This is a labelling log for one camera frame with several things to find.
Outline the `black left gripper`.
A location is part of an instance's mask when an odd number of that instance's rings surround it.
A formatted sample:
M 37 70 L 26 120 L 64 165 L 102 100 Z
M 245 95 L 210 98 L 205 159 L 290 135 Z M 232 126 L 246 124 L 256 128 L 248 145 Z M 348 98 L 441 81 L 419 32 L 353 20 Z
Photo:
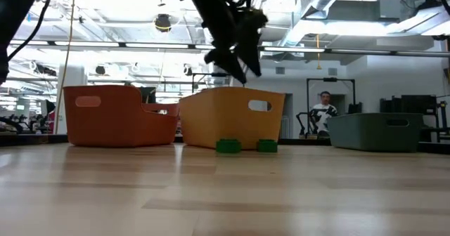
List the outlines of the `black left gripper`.
M 202 18 L 202 26 L 209 30 L 215 47 L 205 55 L 205 62 L 214 63 L 245 84 L 243 69 L 237 57 L 229 50 L 236 45 L 235 53 L 255 76 L 260 77 L 258 30 L 267 23 L 265 14 L 251 7 L 252 0 L 191 1 Z

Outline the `yellow plastic bin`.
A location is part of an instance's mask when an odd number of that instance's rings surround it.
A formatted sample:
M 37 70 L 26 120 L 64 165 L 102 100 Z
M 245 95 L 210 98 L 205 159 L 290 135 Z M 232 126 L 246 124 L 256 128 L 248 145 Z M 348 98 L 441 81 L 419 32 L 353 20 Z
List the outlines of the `yellow plastic bin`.
M 217 141 L 240 142 L 256 150 L 260 140 L 278 140 L 285 94 L 245 87 L 209 88 L 179 100 L 185 144 L 216 148 Z

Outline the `green square toy brick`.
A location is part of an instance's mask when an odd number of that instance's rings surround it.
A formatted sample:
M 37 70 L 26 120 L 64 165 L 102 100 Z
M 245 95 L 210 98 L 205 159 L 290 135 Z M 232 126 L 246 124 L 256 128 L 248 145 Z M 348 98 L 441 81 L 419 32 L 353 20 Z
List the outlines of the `green square toy brick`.
M 241 142 L 237 139 L 220 139 L 216 142 L 218 153 L 235 154 L 242 150 Z
M 260 139 L 257 142 L 257 151 L 262 153 L 277 153 L 278 141 L 270 139 Z

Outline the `large orange plastic bin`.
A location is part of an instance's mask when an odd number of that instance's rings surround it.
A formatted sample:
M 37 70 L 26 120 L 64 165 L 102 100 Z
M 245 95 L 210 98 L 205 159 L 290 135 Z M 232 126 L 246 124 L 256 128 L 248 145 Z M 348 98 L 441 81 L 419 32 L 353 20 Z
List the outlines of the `large orange plastic bin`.
M 178 104 L 143 103 L 133 86 L 66 86 L 67 136 L 85 147 L 135 148 L 175 139 Z

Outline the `yellow hanging pendant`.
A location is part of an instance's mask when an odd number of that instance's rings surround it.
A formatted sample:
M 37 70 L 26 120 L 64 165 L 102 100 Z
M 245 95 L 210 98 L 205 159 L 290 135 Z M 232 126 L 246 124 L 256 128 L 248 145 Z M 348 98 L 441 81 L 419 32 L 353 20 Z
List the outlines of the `yellow hanging pendant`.
M 321 60 L 321 52 L 320 52 L 320 35 L 317 34 L 316 35 L 316 47 L 319 50 L 317 53 L 317 69 L 318 70 L 322 70 L 321 64 L 320 64 L 320 60 Z

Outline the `white radiator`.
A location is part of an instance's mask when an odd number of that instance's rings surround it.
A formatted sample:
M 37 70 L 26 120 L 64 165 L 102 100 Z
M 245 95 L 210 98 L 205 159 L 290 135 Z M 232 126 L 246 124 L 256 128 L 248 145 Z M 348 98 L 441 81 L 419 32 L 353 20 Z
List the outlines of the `white radiator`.
M 280 139 L 289 139 L 289 138 L 290 138 L 290 119 L 288 116 L 282 116 Z

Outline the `person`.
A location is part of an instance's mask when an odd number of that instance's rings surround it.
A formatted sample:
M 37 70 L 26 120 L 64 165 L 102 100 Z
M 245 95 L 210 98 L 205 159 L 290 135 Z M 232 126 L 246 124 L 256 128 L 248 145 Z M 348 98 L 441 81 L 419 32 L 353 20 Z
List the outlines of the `person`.
M 311 120 L 317 128 L 317 135 L 321 138 L 328 138 L 328 119 L 338 116 L 338 111 L 335 106 L 330 104 L 331 94 L 328 91 L 323 91 L 320 94 L 321 102 L 313 106 L 310 111 Z

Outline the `grey ceiling beam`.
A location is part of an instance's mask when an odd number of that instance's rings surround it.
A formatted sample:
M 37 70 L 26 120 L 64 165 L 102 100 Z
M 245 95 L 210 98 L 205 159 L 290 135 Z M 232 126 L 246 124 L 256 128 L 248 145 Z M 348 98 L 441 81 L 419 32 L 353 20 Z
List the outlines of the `grey ceiling beam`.
M 280 53 L 325 53 L 343 55 L 383 55 L 402 57 L 426 57 L 426 58 L 450 58 L 448 51 L 396 51 L 396 50 L 373 50 L 352 48 L 305 48 L 305 47 L 281 47 L 281 46 L 259 46 L 260 51 Z

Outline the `long ceiling light strip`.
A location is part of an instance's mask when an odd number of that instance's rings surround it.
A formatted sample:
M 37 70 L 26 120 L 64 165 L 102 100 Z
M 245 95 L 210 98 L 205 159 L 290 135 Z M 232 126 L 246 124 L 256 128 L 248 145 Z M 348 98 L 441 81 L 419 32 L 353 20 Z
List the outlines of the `long ceiling light strip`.
M 28 46 L 76 46 L 82 48 L 154 48 L 154 49 L 176 49 L 176 50 L 212 50 L 212 45 L 196 44 L 159 44 L 159 43 L 124 43 L 124 42 L 102 42 L 102 41 L 31 41 Z

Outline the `teal plastic bin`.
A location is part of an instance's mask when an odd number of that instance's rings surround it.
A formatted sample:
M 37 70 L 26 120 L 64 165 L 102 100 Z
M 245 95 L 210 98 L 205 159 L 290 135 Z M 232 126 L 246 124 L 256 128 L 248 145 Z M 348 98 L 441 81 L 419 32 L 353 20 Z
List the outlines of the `teal plastic bin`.
M 328 119 L 336 148 L 370 152 L 414 152 L 423 116 L 415 113 L 356 113 Z

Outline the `black equipment rack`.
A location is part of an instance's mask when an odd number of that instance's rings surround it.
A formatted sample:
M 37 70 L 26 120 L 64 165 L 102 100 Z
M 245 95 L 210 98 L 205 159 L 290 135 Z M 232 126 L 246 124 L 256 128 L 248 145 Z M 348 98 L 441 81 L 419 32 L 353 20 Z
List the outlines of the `black equipment rack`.
M 402 95 L 399 98 L 380 99 L 380 112 L 414 113 L 433 115 L 437 111 L 437 101 L 431 95 Z

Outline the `black gantry frame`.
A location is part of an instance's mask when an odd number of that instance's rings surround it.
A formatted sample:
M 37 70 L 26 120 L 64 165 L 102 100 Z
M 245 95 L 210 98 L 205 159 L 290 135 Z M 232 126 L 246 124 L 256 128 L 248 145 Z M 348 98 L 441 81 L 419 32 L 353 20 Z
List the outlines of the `black gantry frame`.
M 352 83 L 352 88 L 351 88 L 351 92 L 352 92 L 352 103 L 351 106 L 355 107 L 357 105 L 356 103 L 356 81 L 354 79 L 338 79 L 335 77 L 324 77 L 324 78 L 307 78 L 306 80 L 306 94 L 307 94 L 307 107 L 309 109 L 307 115 L 308 117 L 311 117 L 313 114 L 317 113 L 319 111 L 319 109 L 316 108 L 309 108 L 310 106 L 310 88 L 311 86 L 309 85 L 310 81 L 322 81 L 322 82 L 338 82 L 341 81 L 343 84 L 345 84 L 346 81 L 349 81 Z
M 198 84 L 205 78 L 205 77 L 212 77 L 212 78 L 223 78 L 223 79 L 230 79 L 231 75 L 227 73 L 221 73 L 221 72 L 213 72 L 213 73 L 203 73 L 203 72 L 193 72 L 191 80 L 191 90 L 194 91 L 198 88 Z

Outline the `grey rectangular duct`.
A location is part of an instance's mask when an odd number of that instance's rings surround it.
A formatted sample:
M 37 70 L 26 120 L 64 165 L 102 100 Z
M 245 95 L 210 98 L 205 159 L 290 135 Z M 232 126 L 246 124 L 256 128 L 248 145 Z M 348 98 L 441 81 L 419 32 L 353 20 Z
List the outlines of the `grey rectangular duct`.
M 309 8 L 303 20 L 398 22 L 401 18 L 400 0 L 335 1 L 328 10 Z

